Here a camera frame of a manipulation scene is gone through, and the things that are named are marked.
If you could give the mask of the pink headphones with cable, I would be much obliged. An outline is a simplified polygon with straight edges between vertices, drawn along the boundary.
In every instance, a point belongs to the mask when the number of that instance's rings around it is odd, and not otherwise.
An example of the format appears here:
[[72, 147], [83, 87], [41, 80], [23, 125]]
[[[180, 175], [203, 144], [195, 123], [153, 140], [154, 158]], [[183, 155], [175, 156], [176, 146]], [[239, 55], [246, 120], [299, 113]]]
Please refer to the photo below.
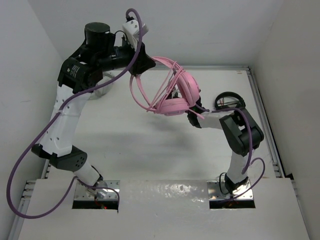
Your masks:
[[[132, 75], [129, 80], [129, 89], [133, 100], [146, 112], [167, 117], [182, 115], [189, 108], [195, 106], [200, 97], [200, 88], [194, 77], [174, 60], [162, 56], [155, 56], [152, 59], [168, 67], [169, 72], [152, 100], [148, 99], [143, 89], [141, 76]], [[146, 106], [135, 97], [133, 81], [136, 81], [137, 87], [147, 103]]]

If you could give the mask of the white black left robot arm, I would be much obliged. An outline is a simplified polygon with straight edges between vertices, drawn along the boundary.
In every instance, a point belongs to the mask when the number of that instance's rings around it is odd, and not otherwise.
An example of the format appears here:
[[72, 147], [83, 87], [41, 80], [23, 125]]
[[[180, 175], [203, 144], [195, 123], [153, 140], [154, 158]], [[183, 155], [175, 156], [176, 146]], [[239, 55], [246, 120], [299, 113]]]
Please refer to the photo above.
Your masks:
[[116, 46], [116, 35], [101, 22], [85, 25], [84, 42], [62, 64], [58, 75], [52, 125], [31, 151], [49, 160], [56, 169], [73, 172], [83, 183], [95, 186], [102, 176], [87, 160], [87, 153], [73, 145], [81, 112], [93, 93], [92, 88], [106, 71], [128, 68], [138, 76], [156, 63], [146, 54], [142, 37], [148, 27], [130, 19], [123, 24], [122, 45]]

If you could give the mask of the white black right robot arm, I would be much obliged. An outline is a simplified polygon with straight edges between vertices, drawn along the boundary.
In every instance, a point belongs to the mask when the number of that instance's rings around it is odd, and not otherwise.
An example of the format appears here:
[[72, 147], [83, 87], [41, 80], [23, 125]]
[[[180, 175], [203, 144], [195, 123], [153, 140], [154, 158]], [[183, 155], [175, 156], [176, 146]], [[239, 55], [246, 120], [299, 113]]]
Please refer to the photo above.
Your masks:
[[199, 129], [222, 130], [232, 150], [224, 186], [232, 194], [248, 180], [247, 170], [252, 154], [264, 140], [264, 133], [246, 109], [243, 98], [234, 92], [219, 94], [213, 110], [203, 108], [201, 100], [187, 112], [190, 124]]

